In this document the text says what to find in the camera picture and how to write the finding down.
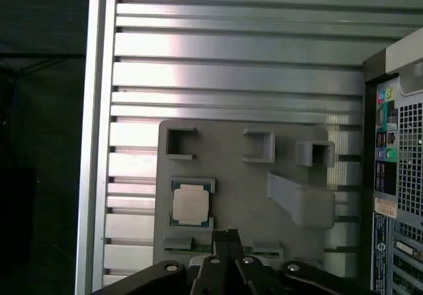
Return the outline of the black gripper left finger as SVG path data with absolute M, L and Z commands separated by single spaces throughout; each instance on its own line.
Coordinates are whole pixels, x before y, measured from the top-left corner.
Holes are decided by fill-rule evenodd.
M 214 231 L 212 254 L 199 266 L 186 267 L 173 260 L 161 261 L 94 291 L 95 294 L 228 294 L 230 244 L 235 230 Z

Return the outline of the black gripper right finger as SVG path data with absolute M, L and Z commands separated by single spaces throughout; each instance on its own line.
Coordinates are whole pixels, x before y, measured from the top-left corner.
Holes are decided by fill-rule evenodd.
M 231 272 L 229 294 L 374 294 L 348 279 L 301 261 L 288 261 L 273 269 L 258 257 L 246 255 L 237 230 L 227 230 Z

